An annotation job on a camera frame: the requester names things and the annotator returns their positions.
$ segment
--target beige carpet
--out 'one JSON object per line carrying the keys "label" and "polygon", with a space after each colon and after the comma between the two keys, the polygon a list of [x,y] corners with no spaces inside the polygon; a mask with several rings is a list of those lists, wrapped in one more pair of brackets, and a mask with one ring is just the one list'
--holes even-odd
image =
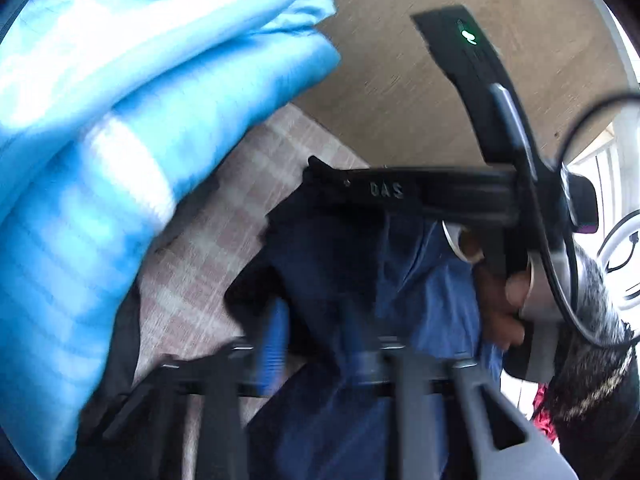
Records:
{"label": "beige carpet", "polygon": [[[300,183],[310,155],[336,168],[364,163],[334,136],[287,105],[245,138],[218,168],[220,188],[168,248],[146,260],[141,279],[142,347],[137,377],[162,354],[193,358],[241,334],[226,314],[223,295],[260,248],[265,215]],[[260,407],[242,402],[244,420]],[[201,403],[191,403],[184,478],[193,478]]]}

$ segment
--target dark navy cloth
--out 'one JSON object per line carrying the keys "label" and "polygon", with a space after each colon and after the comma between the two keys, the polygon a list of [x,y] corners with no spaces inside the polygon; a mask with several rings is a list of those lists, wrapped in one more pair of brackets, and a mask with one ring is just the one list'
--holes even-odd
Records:
{"label": "dark navy cloth", "polygon": [[[390,402],[354,384],[341,313],[371,313],[385,335],[432,356],[474,356],[498,381],[502,355],[481,341],[471,266],[439,222],[352,205],[309,169],[268,219],[264,246],[226,292],[226,306],[251,336],[269,298],[284,298],[289,349],[308,363],[248,425],[251,478],[382,480]],[[442,469],[442,400],[425,402],[442,436]]]}

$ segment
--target tan floor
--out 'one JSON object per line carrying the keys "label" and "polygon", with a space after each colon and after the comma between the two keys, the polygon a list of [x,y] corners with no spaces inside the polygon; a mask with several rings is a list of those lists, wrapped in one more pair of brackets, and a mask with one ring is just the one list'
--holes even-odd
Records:
{"label": "tan floor", "polygon": [[[628,85],[592,0],[335,0],[321,24],[342,63],[297,104],[372,165],[478,163],[462,102],[410,21],[466,5],[499,50],[538,143],[555,153],[568,123],[596,96]],[[575,147],[609,123],[603,118]]]}

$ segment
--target finger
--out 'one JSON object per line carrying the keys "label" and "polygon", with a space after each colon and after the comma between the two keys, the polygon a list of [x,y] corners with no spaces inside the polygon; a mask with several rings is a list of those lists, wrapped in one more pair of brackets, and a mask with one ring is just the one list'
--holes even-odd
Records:
{"label": "finger", "polygon": [[495,276],[486,264],[476,265],[473,273],[476,298],[481,310],[503,314],[515,314],[518,311],[519,307],[513,306],[507,301],[504,278]]}
{"label": "finger", "polygon": [[482,252],[482,247],[480,246],[480,242],[476,238],[476,235],[465,228],[460,231],[458,245],[460,246],[462,254],[467,258],[472,258],[476,256],[476,254],[480,254]]}
{"label": "finger", "polygon": [[482,326],[485,339],[493,342],[502,350],[510,346],[519,346],[524,341],[524,326],[508,314],[493,313],[485,319]]}
{"label": "finger", "polygon": [[509,277],[504,286],[505,298],[511,306],[522,308],[529,295],[531,270],[516,272]]}

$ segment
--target hand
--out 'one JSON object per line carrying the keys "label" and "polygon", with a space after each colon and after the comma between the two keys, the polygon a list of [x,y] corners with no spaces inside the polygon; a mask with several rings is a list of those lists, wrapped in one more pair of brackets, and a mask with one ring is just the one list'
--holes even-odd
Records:
{"label": "hand", "polygon": [[473,275],[484,339],[505,351],[511,345],[521,345],[524,326],[513,315],[527,299],[530,270],[518,272],[505,281],[480,262],[474,267]]}

